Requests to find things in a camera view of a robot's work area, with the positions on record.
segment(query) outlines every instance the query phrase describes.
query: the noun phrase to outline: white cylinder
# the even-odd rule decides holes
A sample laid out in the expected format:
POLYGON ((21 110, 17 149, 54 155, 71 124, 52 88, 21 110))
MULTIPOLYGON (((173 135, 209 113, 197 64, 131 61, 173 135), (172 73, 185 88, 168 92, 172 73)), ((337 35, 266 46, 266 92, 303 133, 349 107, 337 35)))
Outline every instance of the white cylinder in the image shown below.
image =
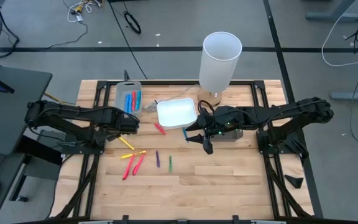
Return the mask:
POLYGON ((224 91, 230 84, 241 51, 241 41, 233 34, 215 32, 207 36, 201 56, 201 87, 211 93, 224 91))

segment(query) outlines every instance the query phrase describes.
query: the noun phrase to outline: yellow marker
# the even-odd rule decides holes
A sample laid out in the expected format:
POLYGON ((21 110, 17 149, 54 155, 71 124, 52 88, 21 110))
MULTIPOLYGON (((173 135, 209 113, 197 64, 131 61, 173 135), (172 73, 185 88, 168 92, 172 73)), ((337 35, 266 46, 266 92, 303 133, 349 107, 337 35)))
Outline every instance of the yellow marker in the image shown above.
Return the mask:
POLYGON ((139 155, 139 154, 143 154, 143 153, 146 153, 146 150, 142 151, 142 152, 136 152, 136 153, 132 153, 132 154, 127 154, 127 155, 123 155, 121 156, 121 159, 125 159, 125 158, 128 158, 128 157, 131 157, 132 155, 139 155))
POLYGON ((135 148, 133 146, 131 146, 127 141, 125 141, 125 139, 123 139, 122 137, 119 137, 118 139, 120 139, 125 145, 130 147, 130 149, 135 150, 135 148))

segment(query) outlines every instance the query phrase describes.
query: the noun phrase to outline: red marker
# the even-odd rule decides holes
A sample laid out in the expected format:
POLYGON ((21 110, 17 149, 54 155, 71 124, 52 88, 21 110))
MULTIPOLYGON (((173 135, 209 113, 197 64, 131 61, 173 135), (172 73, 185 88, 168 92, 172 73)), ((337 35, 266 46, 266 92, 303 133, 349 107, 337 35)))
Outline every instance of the red marker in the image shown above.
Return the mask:
POLYGON ((136 175, 136 172, 137 172, 137 170, 139 170, 140 164, 142 163, 143 157, 144 157, 145 155, 146 155, 146 153, 144 153, 144 154, 142 155, 142 157, 139 159, 139 162, 137 162, 137 165, 135 166, 134 171, 132 171, 132 174, 133 174, 133 175, 136 175))
POLYGON ((164 129, 161 127, 161 125, 159 125, 159 124, 157 124, 157 123, 154 123, 154 126, 155 126, 158 130, 160 130, 160 132, 161 132, 162 134, 165 134, 165 131, 164 131, 164 129))
POLYGON ((135 154, 132 155, 131 160, 128 163, 127 169, 125 170, 124 176, 122 177, 123 180, 125 180, 129 174, 129 170, 131 169, 131 165, 135 159, 135 154))
POLYGON ((132 91, 132 111, 135 111, 136 92, 132 91))

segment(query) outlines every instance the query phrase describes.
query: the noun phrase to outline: wooden tabletop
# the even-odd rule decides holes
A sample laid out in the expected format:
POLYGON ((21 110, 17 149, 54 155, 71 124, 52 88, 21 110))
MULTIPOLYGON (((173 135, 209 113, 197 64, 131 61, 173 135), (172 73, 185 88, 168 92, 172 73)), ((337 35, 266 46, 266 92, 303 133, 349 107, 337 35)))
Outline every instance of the wooden tabletop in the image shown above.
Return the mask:
MULTIPOLYGON (((93 106, 96 83, 97 80, 81 82, 77 105, 93 106)), ((265 86, 270 105, 286 103, 280 80, 265 80, 265 86)), ((142 104, 168 99, 187 87, 144 85, 142 104)), ((190 97, 197 103, 197 91, 196 86, 179 98, 190 97)), ((109 106, 114 106, 114 87, 109 99, 109 106)), ((221 105, 253 106, 249 86, 230 86, 224 91, 221 105)), ((245 131, 244 136, 236 142, 214 142, 214 153, 207 155, 201 144, 186 142, 181 129, 168 130, 167 135, 162 135, 154 127, 157 122, 156 112, 143 111, 138 134, 123 136, 136 151, 147 150, 136 176, 130 175, 122 180, 129 160, 120 159, 120 156, 133 151, 119 140, 106 145, 99 162, 91 219, 120 220, 123 215, 129 215, 131 220, 230 220, 233 215, 245 220, 273 218, 264 160, 258 150, 255 131, 245 131), (160 155, 160 168, 156 166, 156 150, 160 155), (169 156, 172 156, 172 173, 168 171, 169 156)), ((276 121, 274 125, 284 122, 276 121)), ((196 131, 188 132, 188 136, 197 134, 196 131)), ((82 157, 75 155, 63 165, 52 216, 64 207, 75 192, 82 157)), ((135 158, 132 168, 139 158, 135 158)), ((284 174, 305 177, 296 155, 282 154, 280 158, 284 174)), ((313 214, 306 181, 301 189, 295 189, 287 180, 286 186, 297 202, 313 214)), ((280 214, 283 215, 277 187, 276 193, 280 214)), ((85 196, 82 212, 85 210, 85 196)))

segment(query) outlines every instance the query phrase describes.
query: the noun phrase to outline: gray floor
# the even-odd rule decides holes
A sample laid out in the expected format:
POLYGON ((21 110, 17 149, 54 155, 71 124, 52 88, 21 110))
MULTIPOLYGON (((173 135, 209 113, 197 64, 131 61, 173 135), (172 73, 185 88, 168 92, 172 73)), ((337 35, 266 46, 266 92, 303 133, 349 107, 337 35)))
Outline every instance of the gray floor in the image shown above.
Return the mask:
MULTIPOLYGON (((66 0, 67 4, 77 1, 66 0)), ((329 11, 339 1, 270 0, 282 47, 321 47, 332 22, 310 22, 308 11, 329 11)), ((262 1, 256 0, 149 0, 126 3, 142 26, 136 35, 119 22, 131 46, 202 46, 211 32, 224 30, 241 39, 244 47, 273 47, 262 1)), ((112 4, 123 11, 121 2, 112 4)), ((349 12, 358 12, 358 1, 349 12)), ((18 47, 46 47, 76 39, 84 27, 67 22, 67 9, 59 0, 7 0, 2 13, 8 26, 21 38, 18 47)), ((125 47, 107 3, 84 13, 89 31, 80 41, 61 47, 125 47)), ((326 47, 350 47, 358 23, 338 24, 326 47)), ((10 43, 1 35, 0 47, 10 43)), ((200 52, 135 52, 149 78, 198 78, 200 52)), ((358 144, 349 130, 350 103, 331 101, 332 91, 352 91, 358 79, 358 65, 330 67, 318 53, 285 53, 285 62, 295 98, 318 96, 331 102, 335 117, 328 124, 305 128, 306 142, 325 218, 358 220, 358 144)), ((354 62, 358 54, 326 54, 331 63, 354 62)), ((0 59, 8 67, 46 71, 53 74, 48 92, 65 101, 75 101, 82 79, 122 78, 126 69, 132 79, 142 79, 128 52, 32 52, 13 53, 0 59)), ((243 52, 234 78, 282 79, 275 53, 243 52)), ((353 125, 358 137, 358 103, 354 104, 353 125)), ((9 202, 1 210, 0 223, 44 218, 52 203, 54 182, 32 179, 21 194, 31 203, 9 202)))

